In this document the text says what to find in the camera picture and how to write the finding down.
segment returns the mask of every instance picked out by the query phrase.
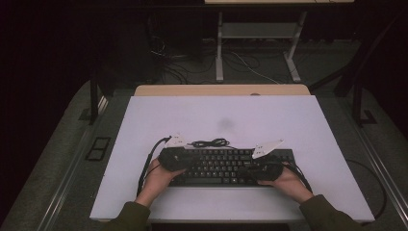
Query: dark background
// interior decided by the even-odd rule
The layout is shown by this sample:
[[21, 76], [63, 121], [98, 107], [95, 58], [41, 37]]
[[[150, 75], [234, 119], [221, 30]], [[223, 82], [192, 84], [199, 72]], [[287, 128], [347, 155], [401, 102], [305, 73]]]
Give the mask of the dark background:
[[[402, 2], [356, 0], [352, 7], [314, 9], [308, 14], [302, 40], [371, 42], [402, 9]], [[115, 88], [152, 83], [157, 73], [149, 53], [149, 34], [161, 35], [171, 46], [199, 59], [201, 39], [215, 35], [217, 13], [155, 13], [154, 23], [147, 24], [151, 12], [101, 13], [50, 0], [2, 0], [0, 4], [1, 223], [69, 101], [91, 73], [96, 73], [105, 94], [112, 94]], [[280, 13], [280, 18], [274, 19], [292, 16]], [[268, 14], [226, 15], [229, 20], [242, 21], [263, 17]], [[406, 25], [405, 18], [395, 23], [365, 66], [363, 76], [367, 88], [408, 137]], [[138, 79], [135, 73], [146, 77]]]

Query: table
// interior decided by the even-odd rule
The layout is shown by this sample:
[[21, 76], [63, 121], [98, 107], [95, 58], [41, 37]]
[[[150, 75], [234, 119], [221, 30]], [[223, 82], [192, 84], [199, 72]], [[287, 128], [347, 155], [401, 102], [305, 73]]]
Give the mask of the table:
[[[319, 103], [301, 85], [138, 87], [90, 218], [116, 217], [122, 205], [135, 198], [145, 158], [154, 143], [175, 133], [187, 141], [223, 137], [238, 148], [283, 138], [281, 147], [293, 150], [315, 193], [324, 194], [356, 220], [373, 220]], [[152, 204], [151, 211], [152, 222], [304, 220], [295, 202], [271, 188], [169, 188]]]
[[[350, 3], [354, 0], [205, 0], [206, 4], [321, 4], [321, 3]], [[284, 52], [284, 58], [289, 73], [295, 83], [301, 79], [295, 63], [293, 54], [299, 42], [303, 24], [307, 12], [302, 12], [296, 22], [285, 23], [224, 23], [222, 12], [218, 14], [217, 30], [217, 57], [216, 57], [216, 80], [223, 82], [222, 69], [222, 39], [292, 39], [291, 47]]]

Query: white table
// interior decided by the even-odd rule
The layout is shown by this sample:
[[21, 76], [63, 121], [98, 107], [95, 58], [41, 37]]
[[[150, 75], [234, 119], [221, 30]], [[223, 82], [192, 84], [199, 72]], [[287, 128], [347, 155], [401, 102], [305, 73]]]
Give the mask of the white table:
[[[281, 147], [293, 150], [314, 193], [356, 220], [373, 220], [312, 95], [132, 97], [90, 217], [115, 218], [134, 200], [147, 154], [156, 141], [175, 134], [188, 141], [226, 138], [236, 147], [284, 139]], [[298, 205], [272, 188], [169, 188], [151, 211], [152, 222], [303, 220]]]

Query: black keyboard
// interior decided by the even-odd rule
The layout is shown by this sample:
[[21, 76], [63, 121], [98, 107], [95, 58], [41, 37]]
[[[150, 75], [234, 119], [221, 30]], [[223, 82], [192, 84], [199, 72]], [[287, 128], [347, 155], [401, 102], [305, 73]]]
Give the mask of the black keyboard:
[[[186, 149], [199, 156], [192, 167], [175, 177], [170, 186], [196, 187], [254, 187], [260, 186], [250, 176], [242, 176], [240, 168], [256, 164], [252, 159], [254, 149]], [[274, 155], [279, 162], [295, 165], [291, 149], [275, 149], [268, 155]]]

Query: dark sleeve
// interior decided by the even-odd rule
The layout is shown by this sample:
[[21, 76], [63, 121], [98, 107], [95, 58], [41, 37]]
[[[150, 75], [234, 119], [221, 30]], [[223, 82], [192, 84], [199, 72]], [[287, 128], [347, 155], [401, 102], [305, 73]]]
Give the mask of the dark sleeve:
[[144, 231], [150, 210], [135, 203], [127, 202], [117, 218], [112, 219], [102, 229], [103, 231]]
[[336, 210], [323, 195], [317, 195], [303, 202], [300, 211], [312, 230], [316, 231], [360, 231], [365, 230], [347, 214]]

